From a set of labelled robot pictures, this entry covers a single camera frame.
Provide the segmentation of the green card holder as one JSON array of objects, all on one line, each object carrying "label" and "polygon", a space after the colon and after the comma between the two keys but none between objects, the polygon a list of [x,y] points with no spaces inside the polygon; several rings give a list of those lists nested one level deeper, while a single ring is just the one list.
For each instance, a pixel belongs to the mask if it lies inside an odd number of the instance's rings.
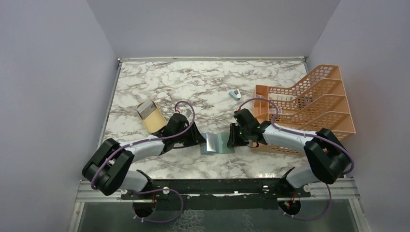
[{"label": "green card holder", "polygon": [[201,144],[200,149],[202,155],[235,153],[234,147],[227,146],[229,139],[228,132],[203,133],[202,136],[205,138],[205,143]]}]

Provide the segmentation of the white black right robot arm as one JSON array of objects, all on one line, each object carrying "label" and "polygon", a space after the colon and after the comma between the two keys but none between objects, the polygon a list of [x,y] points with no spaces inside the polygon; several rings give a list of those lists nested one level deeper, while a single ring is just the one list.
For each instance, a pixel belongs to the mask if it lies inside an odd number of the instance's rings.
[{"label": "white black right robot arm", "polygon": [[298,188],[310,183],[333,184],[341,175],[354,167],[347,150],[331,130],[319,132],[292,130],[273,124],[260,123],[248,109],[234,113],[228,147],[247,146],[250,142],[259,145],[276,145],[301,152],[308,160],[308,166],[291,168],[280,179],[279,191],[286,197],[292,196]]}]

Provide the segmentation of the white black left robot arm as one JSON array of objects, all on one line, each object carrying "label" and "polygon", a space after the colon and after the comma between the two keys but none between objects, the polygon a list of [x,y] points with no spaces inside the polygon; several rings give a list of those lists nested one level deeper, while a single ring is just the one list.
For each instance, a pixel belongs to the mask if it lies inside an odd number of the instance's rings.
[{"label": "white black left robot arm", "polygon": [[206,139],[194,122],[175,113],[159,131],[145,139],[121,144],[106,139],[86,163],[82,176],[105,196],[117,190],[133,190],[139,198],[147,198],[152,192],[150,177],[141,170],[130,171],[132,163],[153,156],[163,155],[179,144],[180,148],[201,145]]}]

